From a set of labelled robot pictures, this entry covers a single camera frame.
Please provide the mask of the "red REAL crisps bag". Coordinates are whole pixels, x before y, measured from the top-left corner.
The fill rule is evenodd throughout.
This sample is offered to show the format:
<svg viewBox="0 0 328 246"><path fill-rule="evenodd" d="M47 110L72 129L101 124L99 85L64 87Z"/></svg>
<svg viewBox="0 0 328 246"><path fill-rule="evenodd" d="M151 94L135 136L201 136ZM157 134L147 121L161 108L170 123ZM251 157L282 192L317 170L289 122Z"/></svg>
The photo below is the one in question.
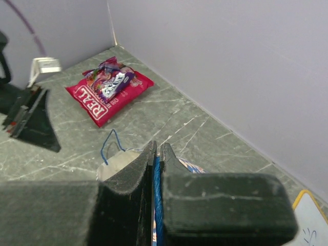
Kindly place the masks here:
<svg viewBox="0 0 328 246"><path fill-rule="evenodd" d="M140 96L154 82L128 69L98 68L83 73L78 84L66 87L98 127L104 126L116 113Z"/></svg>

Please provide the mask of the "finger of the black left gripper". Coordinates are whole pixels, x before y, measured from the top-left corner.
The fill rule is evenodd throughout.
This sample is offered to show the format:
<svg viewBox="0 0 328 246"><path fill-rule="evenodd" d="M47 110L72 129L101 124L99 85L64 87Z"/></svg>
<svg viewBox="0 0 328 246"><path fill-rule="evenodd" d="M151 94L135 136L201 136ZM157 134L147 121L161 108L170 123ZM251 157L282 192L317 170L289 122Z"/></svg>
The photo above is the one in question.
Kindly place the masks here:
<svg viewBox="0 0 328 246"><path fill-rule="evenodd" d="M2 129L11 138L58 153L60 143L52 127L45 88L2 88Z"/></svg>

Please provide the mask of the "blue checkered paper bag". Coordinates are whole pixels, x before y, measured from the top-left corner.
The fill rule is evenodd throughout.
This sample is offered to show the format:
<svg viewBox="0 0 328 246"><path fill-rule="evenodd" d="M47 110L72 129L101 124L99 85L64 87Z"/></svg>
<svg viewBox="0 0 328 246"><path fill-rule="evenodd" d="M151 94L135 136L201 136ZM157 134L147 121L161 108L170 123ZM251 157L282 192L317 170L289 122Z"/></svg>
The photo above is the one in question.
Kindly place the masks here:
<svg viewBox="0 0 328 246"><path fill-rule="evenodd" d="M98 187L88 245L164 245L156 143Z"/></svg>

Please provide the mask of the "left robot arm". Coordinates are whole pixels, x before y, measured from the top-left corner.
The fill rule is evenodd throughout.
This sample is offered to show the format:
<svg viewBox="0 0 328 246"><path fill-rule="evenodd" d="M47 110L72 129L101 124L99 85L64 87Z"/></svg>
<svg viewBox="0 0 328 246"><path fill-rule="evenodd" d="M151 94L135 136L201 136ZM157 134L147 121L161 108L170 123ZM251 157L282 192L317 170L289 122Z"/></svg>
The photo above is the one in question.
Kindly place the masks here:
<svg viewBox="0 0 328 246"><path fill-rule="evenodd" d="M61 146L47 109L50 90L38 85L20 89L10 84L11 73L4 56L8 42L1 33L1 113L6 115L3 130L11 138L58 153Z"/></svg>

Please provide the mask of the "purple Fox's candy bag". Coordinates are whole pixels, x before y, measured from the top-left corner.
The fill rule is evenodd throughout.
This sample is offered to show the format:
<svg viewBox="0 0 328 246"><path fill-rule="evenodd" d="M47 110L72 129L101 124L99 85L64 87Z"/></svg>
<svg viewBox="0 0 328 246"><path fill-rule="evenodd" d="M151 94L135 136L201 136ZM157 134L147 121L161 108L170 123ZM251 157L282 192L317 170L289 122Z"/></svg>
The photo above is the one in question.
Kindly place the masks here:
<svg viewBox="0 0 328 246"><path fill-rule="evenodd" d="M135 77L134 71L118 63L115 56L100 63L97 68L82 73L87 85L105 103L109 103Z"/></svg>

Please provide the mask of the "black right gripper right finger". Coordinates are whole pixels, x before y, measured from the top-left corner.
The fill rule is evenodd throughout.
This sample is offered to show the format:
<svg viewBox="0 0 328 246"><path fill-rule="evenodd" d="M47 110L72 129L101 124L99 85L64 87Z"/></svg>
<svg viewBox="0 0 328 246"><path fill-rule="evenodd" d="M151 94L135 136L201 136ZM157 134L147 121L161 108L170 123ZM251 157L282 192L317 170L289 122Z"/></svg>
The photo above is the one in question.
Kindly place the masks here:
<svg viewBox="0 0 328 246"><path fill-rule="evenodd" d="M165 245L283 245L298 232L288 194L263 173L193 173L160 148Z"/></svg>

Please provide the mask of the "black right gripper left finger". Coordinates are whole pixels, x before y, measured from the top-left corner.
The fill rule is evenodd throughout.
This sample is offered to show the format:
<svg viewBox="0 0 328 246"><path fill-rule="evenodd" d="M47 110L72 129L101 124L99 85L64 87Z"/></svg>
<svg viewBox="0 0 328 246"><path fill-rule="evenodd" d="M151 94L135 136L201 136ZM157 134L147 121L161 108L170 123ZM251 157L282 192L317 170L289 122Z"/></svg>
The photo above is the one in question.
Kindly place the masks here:
<svg viewBox="0 0 328 246"><path fill-rule="evenodd" d="M88 245L100 182L2 182L1 245Z"/></svg>

